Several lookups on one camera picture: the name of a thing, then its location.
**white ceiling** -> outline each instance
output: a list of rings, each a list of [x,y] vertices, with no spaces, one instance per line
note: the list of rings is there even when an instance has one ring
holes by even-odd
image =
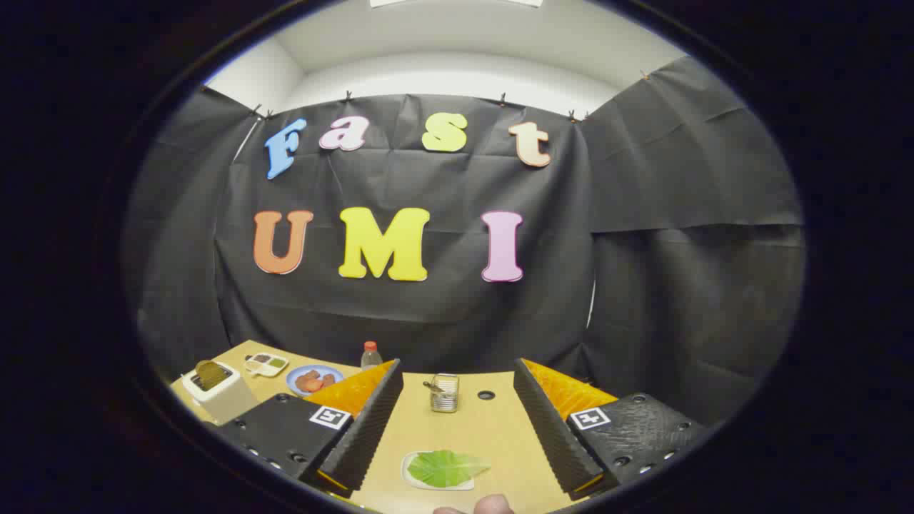
[[[685,55],[586,0],[539,8],[502,0],[409,0],[371,8],[345,0],[276,35],[305,73],[397,53],[461,51],[532,60],[621,91]]]

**letter i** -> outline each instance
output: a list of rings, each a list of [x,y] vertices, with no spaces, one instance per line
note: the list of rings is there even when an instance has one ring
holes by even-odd
[[[483,270],[486,282],[517,282],[524,271],[517,267],[517,225],[524,221],[520,214],[494,210],[483,214],[489,227],[489,265]]]

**finger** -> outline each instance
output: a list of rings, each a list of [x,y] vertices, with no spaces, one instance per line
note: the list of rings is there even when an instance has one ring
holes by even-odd
[[[505,495],[489,495],[478,502],[473,514],[514,514]]]

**letter u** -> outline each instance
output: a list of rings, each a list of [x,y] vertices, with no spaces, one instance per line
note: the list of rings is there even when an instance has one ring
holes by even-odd
[[[264,210],[254,216],[254,262],[266,273],[287,274],[295,271],[304,255],[304,230],[314,219],[310,210],[294,210],[286,217],[292,224],[289,233],[289,250],[284,257],[273,254],[273,234],[282,214],[275,210]]]

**tin can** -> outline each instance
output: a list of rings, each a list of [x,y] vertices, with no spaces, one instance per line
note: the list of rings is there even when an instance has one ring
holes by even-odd
[[[431,384],[443,390],[431,392],[431,409],[435,412],[456,412],[460,377],[450,373],[439,373],[431,379]]]

